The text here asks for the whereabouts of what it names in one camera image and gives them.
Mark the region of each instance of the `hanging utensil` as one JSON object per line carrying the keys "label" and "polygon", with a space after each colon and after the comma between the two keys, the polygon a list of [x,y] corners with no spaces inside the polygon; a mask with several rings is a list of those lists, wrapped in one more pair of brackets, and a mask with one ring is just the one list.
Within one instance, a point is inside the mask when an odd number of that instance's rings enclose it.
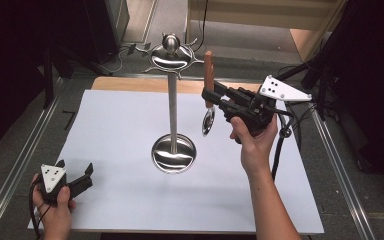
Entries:
{"label": "hanging utensil", "polygon": [[[212,58],[213,53],[211,51],[207,51],[204,56],[204,88],[214,91],[214,65]],[[204,135],[204,137],[210,132],[216,113],[213,103],[205,101],[205,106],[208,110],[204,116],[204,120],[202,121],[202,135]]]}

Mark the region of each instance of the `round chrome base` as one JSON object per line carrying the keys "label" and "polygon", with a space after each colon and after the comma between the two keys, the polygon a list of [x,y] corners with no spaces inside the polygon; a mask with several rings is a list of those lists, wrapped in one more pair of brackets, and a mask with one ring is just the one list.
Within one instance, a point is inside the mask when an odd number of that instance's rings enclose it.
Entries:
{"label": "round chrome base", "polygon": [[152,161],[165,173],[182,173],[195,161],[196,148],[193,142],[182,134],[177,134],[177,152],[171,151],[171,136],[164,135],[152,147]]}

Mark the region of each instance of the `metal utensil stand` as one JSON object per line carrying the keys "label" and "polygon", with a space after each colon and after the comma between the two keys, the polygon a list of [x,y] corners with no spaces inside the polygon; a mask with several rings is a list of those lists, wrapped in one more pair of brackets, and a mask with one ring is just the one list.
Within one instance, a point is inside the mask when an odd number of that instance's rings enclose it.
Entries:
{"label": "metal utensil stand", "polygon": [[180,44],[180,39],[174,34],[164,34],[162,44],[146,51],[136,47],[136,50],[148,54],[151,66],[143,72],[156,69],[168,73],[168,96],[170,110],[170,134],[159,138],[152,147],[152,160],[155,166],[170,174],[181,173],[192,166],[196,158],[196,148],[192,140],[177,133],[177,78],[181,79],[181,71],[193,63],[203,63],[195,58],[191,48],[196,39],[190,44]]}

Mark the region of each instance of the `brown utensil handle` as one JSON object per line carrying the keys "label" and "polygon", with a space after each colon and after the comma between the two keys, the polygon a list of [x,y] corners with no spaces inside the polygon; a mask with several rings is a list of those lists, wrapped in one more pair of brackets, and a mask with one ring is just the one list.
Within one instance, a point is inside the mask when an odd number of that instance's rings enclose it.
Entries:
{"label": "brown utensil handle", "polygon": [[[213,65],[213,53],[207,51],[204,56],[204,87],[208,90],[214,91],[214,65]],[[213,107],[213,103],[205,101],[207,108]]]}

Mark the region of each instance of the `white mounting plate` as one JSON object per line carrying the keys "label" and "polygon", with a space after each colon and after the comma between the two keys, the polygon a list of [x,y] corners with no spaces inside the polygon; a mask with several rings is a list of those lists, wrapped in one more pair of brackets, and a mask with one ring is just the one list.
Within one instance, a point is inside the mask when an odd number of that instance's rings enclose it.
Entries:
{"label": "white mounting plate", "polygon": [[65,175],[65,168],[55,167],[55,166],[49,166],[49,165],[42,165],[42,176],[43,176],[43,183],[45,184],[45,189],[47,193],[52,192],[54,190],[55,186],[58,184],[58,182],[61,180],[61,178]]}
{"label": "white mounting plate", "polygon": [[272,77],[271,75],[266,77],[263,85],[261,85],[260,92],[261,95],[281,100],[281,101],[310,101],[311,94],[306,94],[301,92],[279,80]]}

